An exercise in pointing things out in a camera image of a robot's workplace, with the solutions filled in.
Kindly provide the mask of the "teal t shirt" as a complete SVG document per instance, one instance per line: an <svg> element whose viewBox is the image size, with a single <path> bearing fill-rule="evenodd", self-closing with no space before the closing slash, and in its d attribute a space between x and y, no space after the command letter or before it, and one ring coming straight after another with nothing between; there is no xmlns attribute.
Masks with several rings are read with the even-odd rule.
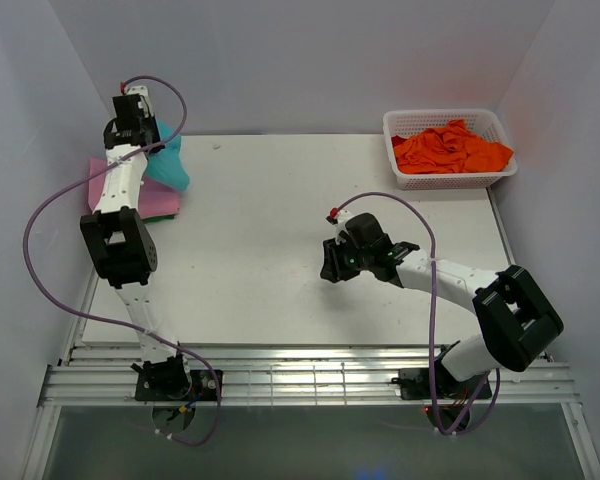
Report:
<svg viewBox="0 0 600 480"><path fill-rule="evenodd" d="M166 146L148 156L144 176L177 192L184 192L190 185L190 177L181 158L182 137L176 135Z"/></svg>

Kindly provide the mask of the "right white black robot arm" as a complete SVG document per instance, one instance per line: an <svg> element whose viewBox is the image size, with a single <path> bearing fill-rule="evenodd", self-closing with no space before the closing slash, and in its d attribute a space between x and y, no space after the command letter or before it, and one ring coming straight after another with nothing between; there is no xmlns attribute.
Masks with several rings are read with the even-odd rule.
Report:
<svg viewBox="0 0 600 480"><path fill-rule="evenodd" d="M433 387L454 397L486 372L523 372L564 330L564 324L533 276L523 267L504 271L431 260L420 247L394 243L376 217L334 208L327 218L336 235L323 243L320 276L331 283L363 272L401 289L430 293L477 318L480 332L434 354L431 380L422 371L410 388Z"/></svg>

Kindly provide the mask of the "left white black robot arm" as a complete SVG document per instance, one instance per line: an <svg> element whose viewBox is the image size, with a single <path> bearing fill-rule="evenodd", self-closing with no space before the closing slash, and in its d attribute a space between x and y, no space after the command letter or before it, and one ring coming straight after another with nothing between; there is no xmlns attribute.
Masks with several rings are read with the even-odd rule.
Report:
<svg viewBox="0 0 600 480"><path fill-rule="evenodd" d="M98 276L124 304L142 349L133 369L141 385L169 399L185 397L192 376L174 345L168 326L153 312L150 277L158 266L157 249L139 213L148 153L158 152L158 124L145 86L123 86L113 98L115 117L103 132L109 170L92 213L80 219L80 230Z"/></svg>

